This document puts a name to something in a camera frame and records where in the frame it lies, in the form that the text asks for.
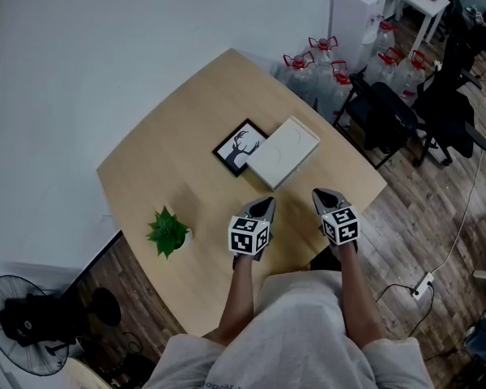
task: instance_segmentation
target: white cable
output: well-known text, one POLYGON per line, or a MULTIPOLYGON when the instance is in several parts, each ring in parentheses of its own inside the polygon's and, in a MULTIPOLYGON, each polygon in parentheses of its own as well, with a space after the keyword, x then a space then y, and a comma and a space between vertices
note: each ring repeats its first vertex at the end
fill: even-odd
MULTIPOLYGON (((486 101, 486 97, 483 99, 483 108, 484 110, 486 111, 486 107, 484 106, 484 102, 486 101)), ((471 194, 473 193, 473 190, 475 189, 475 183, 477 182, 477 177, 479 176, 479 171, 480 171, 480 162, 482 161, 483 159, 483 155, 484 155, 484 150, 480 153, 480 157, 479 157, 479 163, 477 164, 477 171, 475 172, 475 177, 473 179, 473 184, 471 185, 471 189, 470 189, 470 194, 468 195, 468 200, 467 200, 467 206, 466 208, 464 209, 464 213, 463 213, 463 220, 461 220, 461 225, 459 226, 459 231, 457 232, 457 236, 455 237, 455 240, 454 240, 454 244, 452 245, 452 247, 450 248, 450 251, 448 252, 448 255, 446 256, 445 260, 441 263, 441 265, 439 265, 438 267, 434 268, 433 270, 431 270, 431 274, 433 275, 434 272, 436 272, 438 269, 441 269, 447 262, 448 262, 448 259, 450 258, 450 256, 452 255, 452 251, 454 250, 455 248, 455 245, 457 244, 457 241, 459 239, 459 235, 461 234, 461 231, 463 230, 463 226, 464 226, 464 221, 466 220, 467 218, 467 213, 468 213, 468 208, 470 207, 470 199, 471 199, 471 194)))

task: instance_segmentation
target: white wall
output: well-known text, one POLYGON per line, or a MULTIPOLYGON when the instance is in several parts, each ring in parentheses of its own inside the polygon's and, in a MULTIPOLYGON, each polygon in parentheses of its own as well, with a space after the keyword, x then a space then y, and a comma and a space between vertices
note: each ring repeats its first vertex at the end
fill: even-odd
POLYGON ((71 282, 117 231, 96 168, 126 134, 229 47, 268 69, 325 36, 329 6, 0 0, 0 274, 71 282))

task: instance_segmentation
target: white box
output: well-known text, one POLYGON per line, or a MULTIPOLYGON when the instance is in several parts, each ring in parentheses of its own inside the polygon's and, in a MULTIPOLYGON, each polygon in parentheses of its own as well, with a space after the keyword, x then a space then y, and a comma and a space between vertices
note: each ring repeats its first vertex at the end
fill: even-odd
POLYGON ((290 117, 246 163, 272 190, 276 190, 308 159, 319 142, 308 127, 290 117))

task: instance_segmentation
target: picture frame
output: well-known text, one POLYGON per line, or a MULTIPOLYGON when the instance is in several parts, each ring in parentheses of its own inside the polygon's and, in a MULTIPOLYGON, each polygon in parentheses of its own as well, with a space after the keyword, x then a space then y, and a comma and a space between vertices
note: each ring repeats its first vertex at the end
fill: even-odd
POLYGON ((243 173, 246 161, 268 138, 268 135, 248 118, 230 133, 212 153, 235 177, 243 173))

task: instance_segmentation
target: white pot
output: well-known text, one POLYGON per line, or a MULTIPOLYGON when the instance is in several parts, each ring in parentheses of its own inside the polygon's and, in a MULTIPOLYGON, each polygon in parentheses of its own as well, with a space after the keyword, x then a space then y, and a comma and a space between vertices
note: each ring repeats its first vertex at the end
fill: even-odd
POLYGON ((191 230, 191 228, 189 228, 189 230, 185 234, 184 243, 181 244, 180 248, 175 249, 175 250, 181 250, 181 249, 186 248, 192 240, 193 240, 193 231, 191 230))

